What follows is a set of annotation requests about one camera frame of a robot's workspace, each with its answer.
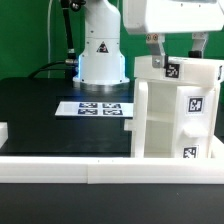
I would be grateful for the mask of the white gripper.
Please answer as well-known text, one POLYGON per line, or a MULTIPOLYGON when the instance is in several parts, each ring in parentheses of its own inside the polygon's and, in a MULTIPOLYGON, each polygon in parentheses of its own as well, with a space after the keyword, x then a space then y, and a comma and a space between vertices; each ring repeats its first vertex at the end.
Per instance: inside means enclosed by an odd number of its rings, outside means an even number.
POLYGON ((203 58, 209 38, 206 31, 224 27, 224 0, 123 0, 123 22, 129 34, 147 34, 152 66, 166 68, 164 34, 195 32, 188 56, 203 58))

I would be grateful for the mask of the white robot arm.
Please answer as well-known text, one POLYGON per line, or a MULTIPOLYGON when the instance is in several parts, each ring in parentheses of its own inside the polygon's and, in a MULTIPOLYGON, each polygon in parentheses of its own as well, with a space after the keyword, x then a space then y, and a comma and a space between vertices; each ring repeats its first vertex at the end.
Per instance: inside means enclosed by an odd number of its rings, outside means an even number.
POLYGON ((169 56, 163 43, 169 33, 201 36, 224 28, 224 0, 123 0, 118 10, 108 0, 59 0, 63 10, 68 57, 76 62, 73 82, 88 87, 109 87, 129 82, 120 52, 120 27, 144 35, 151 65, 165 71, 169 56), (85 48, 75 53, 69 13, 85 10, 85 48))

